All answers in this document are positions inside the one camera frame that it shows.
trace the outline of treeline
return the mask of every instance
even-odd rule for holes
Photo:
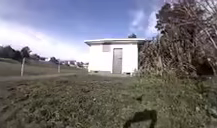
[[[0,46],[0,58],[9,58],[13,60],[17,60],[19,62],[22,61],[23,58],[27,58],[29,60],[35,61],[46,61],[45,57],[41,57],[38,54],[31,54],[31,50],[28,46],[23,47],[21,50],[15,50],[11,46]],[[59,64],[59,59],[55,57],[51,57],[49,62],[53,64]]]
[[[0,57],[10,58],[17,61],[21,61],[24,57],[30,58],[30,48],[23,47],[20,51],[13,49],[11,46],[0,46]]]

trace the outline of lawn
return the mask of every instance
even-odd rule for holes
[[[20,76],[21,63],[11,59],[0,58],[0,76]],[[76,73],[80,70],[73,67],[61,66],[61,73]],[[24,75],[45,75],[58,73],[58,67],[54,64],[46,64],[30,61],[25,65]]]
[[[93,75],[0,83],[0,128],[202,128],[206,101],[189,84]]]

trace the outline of flat roof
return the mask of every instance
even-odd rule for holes
[[[143,38],[108,38],[108,39],[96,39],[96,40],[85,40],[84,42],[88,45],[93,44],[104,44],[104,43],[110,43],[110,44],[138,44],[146,41]]]

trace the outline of window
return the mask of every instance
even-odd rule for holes
[[[109,43],[103,44],[103,52],[110,52],[110,44]]]

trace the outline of white cloud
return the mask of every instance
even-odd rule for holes
[[[142,31],[144,29],[144,23],[146,20],[146,15],[143,9],[139,9],[132,12],[133,20],[130,24],[130,31],[137,32]]]
[[[145,29],[145,36],[146,37],[152,37],[152,36],[158,34],[158,31],[155,28],[156,23],[157,23],[156,11],[153,11],[148,18],[148,26]]]
[[[88,61],[88,51],[82,51],[78,46],[71,45],[73,42],[76,43],[75,40],[68,42],[58,40],[31,27],[0,20],[1,45],[11,45],[15,49],[29,46],[33,53],[41,56]]]
[[[136,0],[137,8],[133,11],[133,19],[130,23],[130,31],[134,33],[144,33],[146,38],[151,38],[158,34],[156,30],[156,13],[159,6],[161,6],[160,0],[151,1],[148,4],[148,0]]]

